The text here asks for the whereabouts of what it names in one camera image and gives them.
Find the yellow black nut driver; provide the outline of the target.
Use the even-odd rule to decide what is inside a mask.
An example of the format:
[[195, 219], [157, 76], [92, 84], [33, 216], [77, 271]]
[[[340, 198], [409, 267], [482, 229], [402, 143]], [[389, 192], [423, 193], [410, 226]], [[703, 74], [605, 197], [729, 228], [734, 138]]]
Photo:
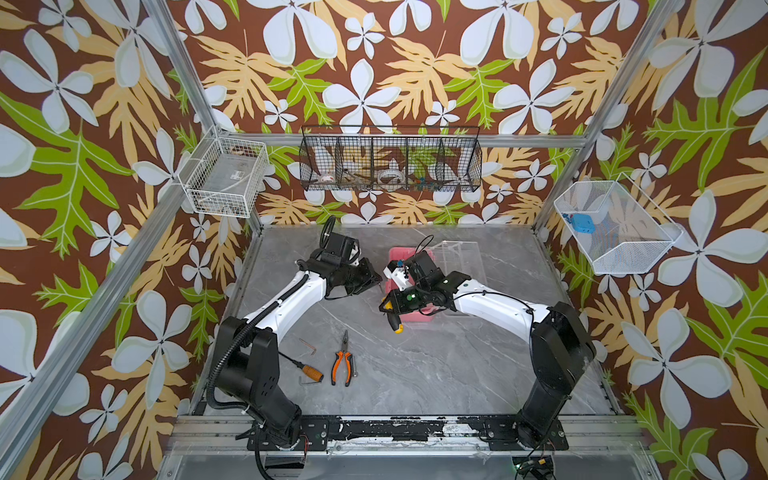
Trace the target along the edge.
[[391, 329], [396, 334], [402, 333], [403, 324], [400, 318], [400, 310], [397, 305], [397, 302], [394, 300], [388, 300], [384, 305], [384, 310], [386, 312], [387, 320], [389, 322]]

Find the pink plastic tool box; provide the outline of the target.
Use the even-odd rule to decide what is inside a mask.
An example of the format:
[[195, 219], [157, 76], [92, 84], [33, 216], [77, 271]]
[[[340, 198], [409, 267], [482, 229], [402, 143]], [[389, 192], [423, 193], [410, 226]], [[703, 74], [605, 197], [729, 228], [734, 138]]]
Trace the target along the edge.
[[[444, 240], [436, 245], [427, 247], [426, 251], [445, 275], [452, 271], [459, 271], [481, 283], [485, 283], [487, 280], [480, 247], [477, 242]], [[468, 318], [468, 315], [447, 310], [434, 316], [423, 315], [419, 311], [400, 316], [403, 323], [430, 322], [438, 317]]]

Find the orange handled pliers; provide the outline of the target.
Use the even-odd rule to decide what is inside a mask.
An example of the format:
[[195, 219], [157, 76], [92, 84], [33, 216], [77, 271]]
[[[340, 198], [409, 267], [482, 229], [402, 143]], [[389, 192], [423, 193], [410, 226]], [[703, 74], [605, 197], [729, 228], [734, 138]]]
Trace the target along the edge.
[[341, 341], [341, 348], [336, 352], [334, 363], [331, 369], [331, 384], [335, 386], [338, 383], [338, 373], [342, 366], [346, 367], [346, 376], [344, 378], [344, 386], [349, 387], [354, 375], [354, 368], [352, 365], [352, 354], [349, 351], [349, 333], [344, 331]]

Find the orange handled screwdriver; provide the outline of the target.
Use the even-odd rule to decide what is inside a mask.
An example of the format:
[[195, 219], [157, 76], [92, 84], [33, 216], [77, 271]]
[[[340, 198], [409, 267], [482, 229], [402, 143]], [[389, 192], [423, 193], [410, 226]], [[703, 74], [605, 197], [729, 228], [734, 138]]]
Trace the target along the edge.
[[320, 370], [298, 360], [292, 359], [282, 352], [279, 352], [279, 355], [297, 367], [307, 378], [311, 379], [313, 382], [320, 383], [323, 381], [324, 374]]

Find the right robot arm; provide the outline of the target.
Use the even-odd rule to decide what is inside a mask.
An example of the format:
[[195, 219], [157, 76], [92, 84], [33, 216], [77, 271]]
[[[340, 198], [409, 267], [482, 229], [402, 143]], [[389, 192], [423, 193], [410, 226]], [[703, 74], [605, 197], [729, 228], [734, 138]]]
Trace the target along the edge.
[[379, 305], [391, 329], [403, 331], [401, 317], [431, 307], [484, 319], [524, 340], [536, 380], [517, 413], [514, 437], [528, 448], [542, 447], [575, 386], [596, 356], [579, 312], [565, 302], [553, 306], [494, 290], [471, 276], [448, 274], [425, 251], [384, 269], [395, 284]]

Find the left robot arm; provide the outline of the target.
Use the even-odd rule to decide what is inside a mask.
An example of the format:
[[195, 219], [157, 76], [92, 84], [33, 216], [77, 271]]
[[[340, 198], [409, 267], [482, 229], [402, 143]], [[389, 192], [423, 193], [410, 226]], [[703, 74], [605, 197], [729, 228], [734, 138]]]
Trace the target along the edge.
[[291, 281], [265, 305], [221, 323], [205, 390], [209, 407], [249, 415], [280, 448], [298, 442], [302, 417], [300, 407], [279, 387], [280, 342], [334, 288], [355, 296], [381, 281], [359, 241], [330, 230], [320, 235], [319, 247], [296, 265]]

